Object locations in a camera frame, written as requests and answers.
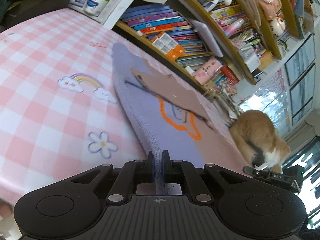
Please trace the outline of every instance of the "black device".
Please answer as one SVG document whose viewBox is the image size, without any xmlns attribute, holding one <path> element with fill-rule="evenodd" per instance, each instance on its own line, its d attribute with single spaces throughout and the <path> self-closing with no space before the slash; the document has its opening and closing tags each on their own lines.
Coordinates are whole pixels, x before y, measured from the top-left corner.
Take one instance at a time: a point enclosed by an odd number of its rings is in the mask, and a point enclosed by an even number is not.
<svg viewBox="0 0 320 240">
<path fill-rule="evenodd" d="M 23 196 L 14 217 L 32 239 L 298 240 L 306 217 L 292 192 L 214 164 L 203 169 L 163 152 L 163 182 L 183 195 L 135 195 L 154 181 L 153 155 L 104 164 Z"/>
<path fill-rule="evenodd" d="M 305 168 L 299 165 L 284 169 L 283 174 L 273 171 L 258 171 L 252 167 L 244 167 L 244 172 L 253 178 L 268 184 L 289 190 L 292 193 L 300 193 Z"/>
</svg>

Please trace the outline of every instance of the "cat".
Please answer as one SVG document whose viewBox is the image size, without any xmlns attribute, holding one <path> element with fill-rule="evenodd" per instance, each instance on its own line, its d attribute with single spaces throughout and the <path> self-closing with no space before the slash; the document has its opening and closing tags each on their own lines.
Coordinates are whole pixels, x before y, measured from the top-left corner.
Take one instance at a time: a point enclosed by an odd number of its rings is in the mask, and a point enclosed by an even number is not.
<svg viewBox="0 0 320 240">
<path fill-rule="evenodd" d="M 287 143 L 276 135 L 270 118 L 258 110 L 249 110 L 230 126 L 230 134 L 246 162 L 254 166 L 269 163 L 269 168 L 282 173 L 281 164 L 291 155 Z"/>
</svg>

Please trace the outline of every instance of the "gingham pattern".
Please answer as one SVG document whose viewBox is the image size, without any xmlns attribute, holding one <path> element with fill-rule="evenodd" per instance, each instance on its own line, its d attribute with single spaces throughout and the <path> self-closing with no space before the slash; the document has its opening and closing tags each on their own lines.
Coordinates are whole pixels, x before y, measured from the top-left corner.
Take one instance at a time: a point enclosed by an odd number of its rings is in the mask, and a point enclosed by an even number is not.
<svg viewBox="0 0 320 240">
<path fill-rule="evenodd" d="M 119 103 L 97 100 L 86 83 L 81 84 L 82 93 L 57 85 L 64 76 L 85 73 L 115 96 L 115 42 L 158 71 L 172 74 L 126 39 L 71 9 L 38 16 L 0 34 L 0 198 L 15 204 L 27 192 L 102 163 L 121 167 L 146 158 Z M 177 81 L 193 90 L 179 77 Z M 230 138 L 218 111 L 198 92 L 197 96 Z M 88 152 L 88 134 L 102 131 L 118 147 L 108 160 Z"/>
</svg>

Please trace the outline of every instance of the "rainbow drawing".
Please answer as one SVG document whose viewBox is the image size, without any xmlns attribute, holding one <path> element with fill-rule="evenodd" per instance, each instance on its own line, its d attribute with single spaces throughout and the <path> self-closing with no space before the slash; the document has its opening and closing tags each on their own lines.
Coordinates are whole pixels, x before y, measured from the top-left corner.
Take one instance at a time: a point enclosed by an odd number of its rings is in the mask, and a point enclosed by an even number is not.
<svg viewBox="0 0 320 240">
<path fill-rule="evenodd" d="M 90 83 L 91 85 L 94 86 L 95 89 L 104 88 L 103 84 L 99 80 L 93 78 L 92 76 L 84 74 L 84 73 L 73 74 L 70 76 L 70 78 L 73 79 L 74 81 L 77 81 L 79 84 L 81 82 Z"/>
</svg>

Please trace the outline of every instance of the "ribbed black surface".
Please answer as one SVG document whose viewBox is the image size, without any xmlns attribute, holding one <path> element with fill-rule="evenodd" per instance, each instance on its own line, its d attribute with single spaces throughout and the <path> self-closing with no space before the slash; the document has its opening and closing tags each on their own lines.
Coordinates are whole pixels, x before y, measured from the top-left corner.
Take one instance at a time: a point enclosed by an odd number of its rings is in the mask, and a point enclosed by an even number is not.
<svg viewBox="0 0 320 240">
<path fill-rule="evenodd" d="M 133 196 L 109 207 L 90 230 L 70 240 L 248 240 L 225 227 L 212 208 L 186 196 Z M 286 240 L 298 240 L 296 236 Z"/>
</svg>

